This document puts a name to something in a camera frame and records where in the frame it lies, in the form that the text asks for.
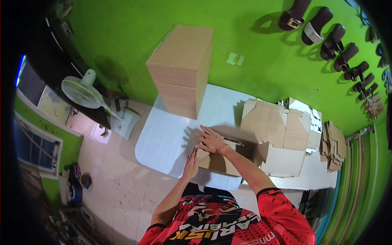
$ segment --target wooden plank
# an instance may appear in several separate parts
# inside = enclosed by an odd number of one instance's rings
[[[345,186],[344,192],[341,195],[342,206],[340,207],[340,209],[338,211],[338,215],[337,215],[339,221],[335,222],[335,224],[333,225],[331,234],[328,236],[325,244],[330,244],[333,241],[333,239],[335,238],[335,234],[336,234],[336,231],[339,227],[341,217],[342,217],[343,212],[346,208],[348,190],[349,190],[349,186],[350,186],[350,174],[351,174],[351,143],[349,141],[347,141],[346,144],[347,144],[347,152],[348,152],[348,154],[347,154],[347,172],[346,172],[346,176],[345,176],[346,186]]]
[[[351,226],[351,222],[352,222],[352,219],[354,217],[354,213],[355,213],[355,211],[357,209],[357,201],[358,201],[358,196],[359,196],[358,194],[359,194],[359,190],[361,188],[361,180],[362,180],[361,174],[362,174],[362,168],[363,168],[362,137],[361,137],[360,134],[358,134],[358,146],[359,146],[358,147],[359,148],[359,151],[358,151],[358,153],[359,153],[359,170],[358,170],[357,189],[356,189],[356,192],[355,192],[354,203],[353,203],[353,206],[352,206],[350,217],[348,218],[347,225],[346,225],[346,227],[345,227],[345,229],[343,231],[343,234],[342,234],[338,244],[341,244],[341,242],[345,239],[346,234],[348,232],[348,229]]]

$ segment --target electric fan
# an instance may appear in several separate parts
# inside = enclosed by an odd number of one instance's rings
[[[96,73],[92,69],[88,69],[82,79],[67,76],[61,82],[61,89],[70,100],[78,105],[91,109],[104,107],[116,118],[113,122],[112,130],[128,140],[133,127],[140,119],[140,115],[126,108],[120,110],[120,116],[116,114],[103,101],[102,95],[93,87],[95,77]]]

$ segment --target hand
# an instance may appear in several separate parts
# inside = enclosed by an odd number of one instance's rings
[[[188,156],[187,162],[185,163],[184,173],[182,174],[181,180],[189,182],[193,179],[197,171],[199,170],[199,155],[197,155],[197,148],[193,148],[192,153]]]
[[[195,147],[209,153],[219,153],[223,155],[227,146],[223,137],[209,127],[204,127],[201,124],[200,127],[203,129],[203,132],[199,129],[196,129],[196,132],[198,132],[202,137],[193,136],[193,138],[200,141],[203,145],[196,145]]]

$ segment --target sandal buckle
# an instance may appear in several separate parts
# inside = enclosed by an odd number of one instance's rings
[[[294,19],[293,17],[291,17],[289,19],[289,21],[287,22],[287,25],[294,28],[294,29],[298,29],[301,25],[302,25],[302,21]]]
[[[341,65],[340,65],[340,69],[341,69],[342,71],[346,72],[346,71],[348,71],[350,68],[349,68],[348,65],[346,65],[346,64],[341,64]]]

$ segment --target blue light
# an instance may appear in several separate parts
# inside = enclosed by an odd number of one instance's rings
[[[15,80],[15,86],[16,87],[18,86],[18,83],[19,83],[19,77],[20,77],[20,73],[22,72],[22,65],[23,65],[23,61],[24,61],[25,58],[26,58],[26,55],[25,54],[22,55],[22,57],[20,59],[20,62],[19,62],[18,76],[16,77],[16,80]]]

